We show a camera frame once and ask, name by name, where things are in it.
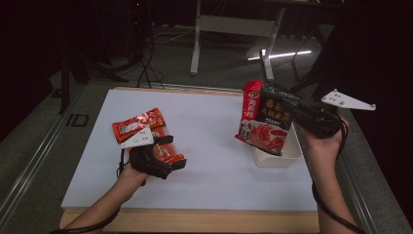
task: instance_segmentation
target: white bracket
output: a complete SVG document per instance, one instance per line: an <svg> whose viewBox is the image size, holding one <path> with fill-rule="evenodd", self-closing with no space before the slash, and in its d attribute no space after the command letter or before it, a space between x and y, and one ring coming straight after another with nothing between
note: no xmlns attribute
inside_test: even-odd
<svg viewBox="0 0 413 234"><path fill-rule="evenodd" d="M375 110L376 104L368 104L361 100L341 94L336 89L321 99L322 102L350 109Z"/></svg>
<svg viewBox="0 0 413 234"><path fill-rule="evenodd" d="M141 131L137 132L135 135L131 136L125 142L120 144L121 148L133 148L142 145L151 144L154 142L154 137L149 126L146 126Z"/></svg>

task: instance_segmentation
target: dark background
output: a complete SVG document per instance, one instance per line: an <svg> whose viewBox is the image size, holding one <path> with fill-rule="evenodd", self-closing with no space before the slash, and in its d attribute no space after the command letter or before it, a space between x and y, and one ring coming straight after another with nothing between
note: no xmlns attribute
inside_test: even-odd
<svg viewBox="0 0 413 234"><path fill-rule="evenodd" d="M152 1L152 21L193 25L194 2ZM0 140L53 91L49 77L60 71L56 25L88 57L107 62L111 55L127 56L128 23L142 20L128 15L126 1L110 5L109 1L9 0L0 4ZM259 12L243 7L233 14L254 17ZM353 112L411 225L412 16L410 1L347 1L343 16L337 22L333 19L336 27L310 75L317 78L327 72L343 93L377 104L376 111ZM311 11L286 12L285 18L290 23L281 34L297 37L325 20ZM142 27L139 33L147 33Z"/></svg>

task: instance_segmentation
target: white tabletop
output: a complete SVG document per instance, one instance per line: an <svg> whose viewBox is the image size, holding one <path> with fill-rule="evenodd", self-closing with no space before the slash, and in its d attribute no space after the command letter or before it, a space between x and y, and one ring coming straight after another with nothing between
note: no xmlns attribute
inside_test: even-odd
<svg viewBox="0 0 413 234"><path fill-rule="evenodd" d="M109 91L62 207L88 207L116 180L121 148L111 124L158 107L186 167L149 177L124 208L315 211L304 157L288 168L260 168L252 147L234 138L242 105L238 96Z"/></svg>

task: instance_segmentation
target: white container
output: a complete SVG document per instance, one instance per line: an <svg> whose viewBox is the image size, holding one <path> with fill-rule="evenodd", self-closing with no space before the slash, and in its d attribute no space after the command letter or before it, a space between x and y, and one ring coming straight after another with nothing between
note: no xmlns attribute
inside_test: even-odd
<svg viewBox="0 0 413 234"><path fill-rule="evenodd" d="M254 161L261 168L287 168L303 156L294 125L288 132L282 148L282 156L276 156L254 147Z"/></svg>

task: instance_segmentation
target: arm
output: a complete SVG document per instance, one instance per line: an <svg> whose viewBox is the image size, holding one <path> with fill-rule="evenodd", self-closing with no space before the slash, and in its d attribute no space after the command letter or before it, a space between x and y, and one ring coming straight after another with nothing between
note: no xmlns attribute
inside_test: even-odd
<svg viewBox="0 0 413 234"><path fill-rule="evenodd" d="M134 170L131 164L126 164L112 187L64 228L87 227L104 221L131 198L147 177L149 175ZM101 231L100 229L89 233L101 233Z"/></svg>
<svg viewBox="0 0 413 234"><path fill-rule="evenodd" d="M341 132L338 132L331 138L317 138L302 128L301 132L307 141L307 163L319 192L319 197L332 212L357 226L356 221L344 200L335 171L336 158L342 141ZM319 231L321 234L355 233L343 224L334 220L320 208Z"/></svg>

